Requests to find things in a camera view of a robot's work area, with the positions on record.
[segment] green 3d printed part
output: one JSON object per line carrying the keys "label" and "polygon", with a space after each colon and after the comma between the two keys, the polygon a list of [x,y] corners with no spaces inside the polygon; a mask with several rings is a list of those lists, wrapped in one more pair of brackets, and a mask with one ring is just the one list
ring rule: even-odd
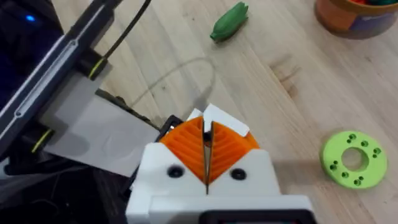
{"label": "green 3d printed part", "polygon": [[213,32],[210,34],[210,38],[219,42],[234,35],[242,23],[248,19],[246,15],[248,8],[249,6],[246,6],[243,2],[237,3],[237,5],[218,19],[214,25]]}
{"label": "green 3d printed part", "polygon": [[[361,167],[349,170],[343,165],[342,155],[347,149],[362,155]],[[351,189],[366,189],[377,185],[387,171],[387,156],[370,136],[357,131],[343,131],[333,135],[320,154],[325,172],[338,184]]]}

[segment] hole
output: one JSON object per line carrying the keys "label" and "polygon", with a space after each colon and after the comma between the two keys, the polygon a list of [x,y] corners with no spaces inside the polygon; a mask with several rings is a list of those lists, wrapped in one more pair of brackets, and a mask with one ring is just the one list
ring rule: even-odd
{"label": "hole", "polygon": [[342,173],[341,173],[341,176],[342,176],[343,178],[348,178],[349,174],[348,174],[347,172],[342,172]]}
{"label": "hole", "polygon": [[367,141],[362,141],[361,142],[361,146],[363,147],[367,147],[369,145],[369,143]]}
{"label": "hole", "polygon": [[381,153],[381,149],[375,148],[375,149],[373,149],[373,152],[374,152],[375,154],[380,154],[380,153]]}
{"label": "hole", "polygon": [[246,172],[240,168],[236,168],[231,171],[231,177],[234,180],[244,180],[246,179]]}
{"label": "hole", "polygon": [[350,171],[364,170],[369,164],[366,153],[359,148],[350,147],[341,156],[341,161]]}
{"label": "hole", "polygon": [[180,178],[184,175],[184,168],[178,165],[172,165],[167,169],[167,175],[171,178]]}
{"label": "hole", "polygon": [[360,180],[354,180],[354,184],[359,186],[359,185],[361,185],[361,181]]}

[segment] orange object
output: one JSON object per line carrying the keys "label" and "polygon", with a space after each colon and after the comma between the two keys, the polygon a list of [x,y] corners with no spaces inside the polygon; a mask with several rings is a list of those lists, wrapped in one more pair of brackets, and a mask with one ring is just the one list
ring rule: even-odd
{"label": "orange object", "polygon": [[384,32],[396,20],[398,3],[372,6],[365,0],[317,0],[318,20],[330,31],[345,37],[367,38]]}
{"label": "orange object", "polygon": [[212,183],[251,149],[258,149],[258,143],[248,133],[245,137],[212,122],[210,159],[208,173],[203,141],[203,117],[186,121],[161,140],[204,184]]}

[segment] yellow tape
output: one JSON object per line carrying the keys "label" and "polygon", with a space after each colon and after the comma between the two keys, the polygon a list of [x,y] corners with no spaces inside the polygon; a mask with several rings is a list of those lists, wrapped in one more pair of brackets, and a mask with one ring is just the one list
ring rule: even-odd
{"label": "yellow tape", "polygon": [[43,135],[42,137],[37,141],[37,143],[35,144],[35,147],[33,147],[32,149],[32,153],[35,153],[35,151],[40,147],[40,145],[43,143],[43,141],[45,140],[45,138],[47,138],[47,136],[52,132],[51,129],[48,129]]}
{"label": "yellow tape", "polygon": [[99,61],[95,64],[95,66],[93,67],[93,69],[91,69],[91,72],[90,72],[90,74],[88,75],[88,79],[91,80],[92,76],[93,76],[94,73],[95,73],[95,70],[97,70],[97,68],[101,65],[101,63],[102,63],[103,60],[104,60],[104,58],[101,58],[101,60],[99,60]]}

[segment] orange gripper pad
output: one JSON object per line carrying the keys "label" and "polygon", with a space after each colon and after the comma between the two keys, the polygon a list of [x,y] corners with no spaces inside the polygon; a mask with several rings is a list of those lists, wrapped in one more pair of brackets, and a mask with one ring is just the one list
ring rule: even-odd
{"label": "orange gripper pad", "polygon": [[166,134],[160,142],[205,183],[205,152],[202,129],[203,117],[198,117],[178,125]]}
{"label": "orange gripper pad", "polygon": [[228,170],[251,149],[259,149],[258,143],[248,133],[246,137],[227,128],[226,126],[212,123],[212,143],[208,183],[212,183],[223,172]]}

